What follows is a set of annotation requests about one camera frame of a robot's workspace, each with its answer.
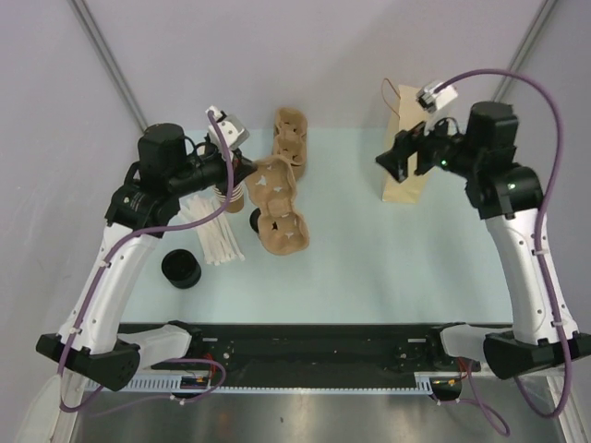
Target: white wall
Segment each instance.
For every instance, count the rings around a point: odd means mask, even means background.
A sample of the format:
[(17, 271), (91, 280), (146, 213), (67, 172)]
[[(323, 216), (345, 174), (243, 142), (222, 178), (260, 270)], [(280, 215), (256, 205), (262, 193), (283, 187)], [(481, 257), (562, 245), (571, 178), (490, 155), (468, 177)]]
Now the white wall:
[[(203, 128), (216, 103), (250, 128), (294, 105), (311, 126), (384, 127), (384, 76), (422, 86), (508, 65), (540, 0), (89, 0), (152, 123)], [(466, 84), (458, 107), (492, 95)]]
[[(564, 160), (549, 205), (548, 230), (564, 298), (583, 332), (591, 332), (590, 20), (590, 2), (560, 2), (524, 71), (550, 89), (565, 120)], [(539, 171), (545, 184), (556, 143), (548, 106), (526, 85), (516, 86), (506, 102), (514, 104), (521, 120), (518, 160)], [(578, 397), (591, 419), (591, 358), (575, 369)]]
[(35, 353), (78, 298), (137, 129), (64, 0), (0, 7), (0, 429), (56, 364)]

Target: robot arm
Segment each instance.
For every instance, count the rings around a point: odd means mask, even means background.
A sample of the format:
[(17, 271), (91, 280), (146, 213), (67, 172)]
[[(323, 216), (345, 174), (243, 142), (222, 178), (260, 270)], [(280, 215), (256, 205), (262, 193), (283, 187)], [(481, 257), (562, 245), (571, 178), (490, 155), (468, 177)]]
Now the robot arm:
[[(233, 157), (236, 185), (256, 171), (256, 166), (238, 148), (248, 132), (235, 117), (217, 108), (210, 109), (219, 127), (223, 127), (223, 134), (231, 136), (226, 141)], [(187, 155), (186, 139), (177, 125), (146, 129), (138, 143), (139, 161), (130, 167), (124, 184), (113, 194), (101, 248), (76, 306), (57, 334), (42, 335), (37, 343), (39, 353), (59, 362), (68, 338), (73, 337), (66, 367), (110, 390), (123, 388), (139, 368), (183, 357), (199, 346), (200, 331), (178, 321), (159, 329), (117, 336), (139, 272), (163, 232), (130, 239), (108, 265), (105, 263), (107, 253), (130, 233), (166, 226), (179, 211), (178, 199), (182, 196), (209, 186), (227, 189), (225, 158), (218, 148), (220, 140), (211, 142), (208, 136), (204, 154), (198, 155), (194, 150)], [(94, 296), (84, 306), (86, 294), (101, 268), (103, 275)], [(83, 310), (83, 322), (75, 328)]]
[(513, 309), (512, 329), (446, 325), (437, 332), (441, 350), (486, 362), (505, 379), (560, 365), (564, 361), (553, 322), (549, 295), (537, 254), (544, 254), (561, 310), (562, 325), (573, 359), (591, 354), (591, 336), (580, 333), (562, 297), (549, 252), (544, 221), (542, 251), (534, 247), (538, 209), (543, 199), (536, 173), (514, 162), (518, 120), (510, 105), (476, 103), (465, 134), (449, 135), (450, 103), (457, 96), (449, 86), (427, 85), (417, 94), (431, 115), (410, 131), (396, 135), (391, 150), (376, 158), (399, 183), (408, 176), (408, 158), (417, 154), (414, 174), (433, 166), (465, 178), (465, 193), (478, 210), (499, 251)]

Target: metal pole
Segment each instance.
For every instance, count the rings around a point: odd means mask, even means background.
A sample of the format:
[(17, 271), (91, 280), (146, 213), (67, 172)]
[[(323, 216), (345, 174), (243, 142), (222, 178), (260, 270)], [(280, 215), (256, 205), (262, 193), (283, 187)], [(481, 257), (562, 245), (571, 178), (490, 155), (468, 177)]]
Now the metal pole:
[(101, 63), (107, 70), (109, 77), (114, 82), (121, 99), (123, 100), (126, 108), (131, 113), (132, 117), (136, 121), (136, 125), (141, 132), (143, 132), (146, 127), (148, 127), (148, 122), (144, 113), (141, 111), (141, 108), (138, 105), (138, 101), (136, 100), (133, 91), (129, 87), (119, 64), (116, 62), (109, 45), (107, 44), (106, 40), (104, 39), (103, 33), (99, 29), (99, 26), (92, 16), (88, 5), (86, 4), (85, 0), (67, 0), (68, 3), (72, 6), (74, 14), (78, 18), (80, 25), (88, 35), (90, 39), (90, 43), (96, 50)]
[[(525, 33), (524, 38), (522, 39), (521, 43), (519, 43), (519, 47), (511, 60), (511, 63), (507, 67), (510, 71), (513, 72), (520, 72), (522, 67), (524, 66), (525, 61), (533, 52), (536, 43), (539, 41), (539, 38), (542, 34), (542, 30), (546, 28), (546, 25), (549, 22), (550, 17), (556, 10), (556, 6), (559, 3), (559, 0), (545, 0), (544, 3), (539, 7), (537, 11), (536, 17), (529, 25), (527, 32)], [(504, 77), (497, 90), (495, 90), (494, 95), (492, 96), (492, 100), (494, 102), (501, 102), (509, 93), (509, 89), (514, 83), (513, 78)]]

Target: light blue tabletop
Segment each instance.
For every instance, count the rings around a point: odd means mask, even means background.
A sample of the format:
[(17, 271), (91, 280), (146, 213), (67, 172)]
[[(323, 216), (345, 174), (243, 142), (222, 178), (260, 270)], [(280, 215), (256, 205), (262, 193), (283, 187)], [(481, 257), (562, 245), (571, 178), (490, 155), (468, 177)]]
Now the light blue tabletop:
[[(192, 133), (195, 140), (202, 133)], [(254, 206), (226, 214), (246, 261), (206, 265), (194, 230), (168, 233), (142, 271), (123, 321), (215, 323), (511, 322), (501, 262), (464, 181), (434, 171), (417, 205), (384, 203), (382, 129), (309, 129), (308, 166), (295, 207), (310, 246), (268, 253), (250, 229)], [(242, 146), (271, 153), (271, 131)], [(162, 275), (172, 249), (195, 254), (200, 282), (177, 290)]]

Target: paper bag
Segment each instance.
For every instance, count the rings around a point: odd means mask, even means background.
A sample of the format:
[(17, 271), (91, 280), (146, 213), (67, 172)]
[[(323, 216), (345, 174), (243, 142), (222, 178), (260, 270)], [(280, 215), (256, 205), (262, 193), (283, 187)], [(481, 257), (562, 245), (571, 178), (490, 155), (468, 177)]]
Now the paper bag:
[[(390, 150), (394, 137), (398, 131), (409, 130), (423, 120), (428, 119), (428, 113), (416, 102), (416, 93), (419, 88), (411, 86), (398, 86), (400, 101), (398, 102), (398, 114), (390, 116), (386, 137), (384, 139), (384, 150)], [(381, 196), (382, 201), (395, 201), (398, 203), (417, 203), (427, 183), (429, 173), (415, 175), (416, 154), (408, 159), (408, 178), (402, 183), (396, 182), (388, 173), (384, 182), (384, 190)]]

